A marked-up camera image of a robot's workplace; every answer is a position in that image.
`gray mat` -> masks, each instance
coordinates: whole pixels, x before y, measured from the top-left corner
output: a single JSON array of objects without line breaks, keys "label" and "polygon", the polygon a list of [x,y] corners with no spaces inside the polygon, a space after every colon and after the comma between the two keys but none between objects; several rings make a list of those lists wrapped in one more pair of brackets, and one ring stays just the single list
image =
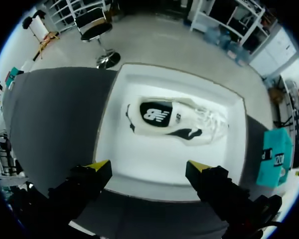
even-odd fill
[{"label": "gray mat", "polygon": [[[37,70],[17,76],[16,90],[6,91],[3,116],[13,149],[26,175],[44,195],[61,184],[72,167],[91,163],[115,75],[110,70],[80,67]],[[267,129],[251,117],[247,125],[242,186],[255,199],[272,193],[255,184]],[[207,203],[150,202],[106,190],[75,222],[110,239],[215,239],[227,227]]]}]

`teal box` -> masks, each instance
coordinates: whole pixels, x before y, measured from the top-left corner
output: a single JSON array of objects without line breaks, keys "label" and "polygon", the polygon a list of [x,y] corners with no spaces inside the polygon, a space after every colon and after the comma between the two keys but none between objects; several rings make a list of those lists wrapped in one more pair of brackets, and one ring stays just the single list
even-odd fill
[{"label": "teal box", "polygon": [[292,141],[284,128],[265,132],[257,185],[275,188],[286,182],[292,150]]},{"label": "teal box", "polygon": [[19,70],[15,67],[13,67],[8,75],[8,77],[5,80],[5,85],[9,87],[12,81],[14,81],[15,76],[18,74]]}]

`white tray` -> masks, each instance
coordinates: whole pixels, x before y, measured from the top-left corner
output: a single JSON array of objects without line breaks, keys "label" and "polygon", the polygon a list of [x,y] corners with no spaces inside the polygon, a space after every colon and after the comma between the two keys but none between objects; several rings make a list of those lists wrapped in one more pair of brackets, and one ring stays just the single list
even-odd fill
[{"label": "white tray", "polygon": [[[229,123],[226,137],[213,144],[185,146],[168,136],[136,135],[125,116],[139,96],[186,97],[222,112]],[[209,80],[151,65],[124,64],[119,70],[99,128],[94,160],[109,159],[113,177],[106,189],[134,197],[163,201],[196,201],[185,177],[194,160],[221,165],[238,184],[245,161],[246,114],[243,99]]]}]

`chair leg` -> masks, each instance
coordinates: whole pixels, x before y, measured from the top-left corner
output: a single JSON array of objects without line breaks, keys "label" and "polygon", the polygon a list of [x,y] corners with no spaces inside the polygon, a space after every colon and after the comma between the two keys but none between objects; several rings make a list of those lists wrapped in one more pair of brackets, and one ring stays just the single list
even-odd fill
[{"label": "chair leg", "polygon": [[100,47],[103,49],[103,51],[105,51],[107,53],[107,49],[105,49],[104,46],[102,45],[100,38],[97,38],[97,41],[98,41]]},{"label": "chair leg", "polygon": [[105,54],[97,59],[96,67],[99,69],[108,69],[118,64],[121,59],[119,53],[115,52],[113,49],[106,49],[102,45],[100,38],[97,38],[97,41]]}]

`white cabinet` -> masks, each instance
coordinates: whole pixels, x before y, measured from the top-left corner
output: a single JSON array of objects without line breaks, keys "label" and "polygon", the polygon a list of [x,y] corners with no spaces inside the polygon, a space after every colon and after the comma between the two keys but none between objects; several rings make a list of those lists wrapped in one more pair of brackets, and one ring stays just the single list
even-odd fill
[{"label": "white cabinet", "polygon": [[283,66],[296,53],[296,48],[283,28],[268,45],[251,61],[253,67],[261,76],[273,73]]}]

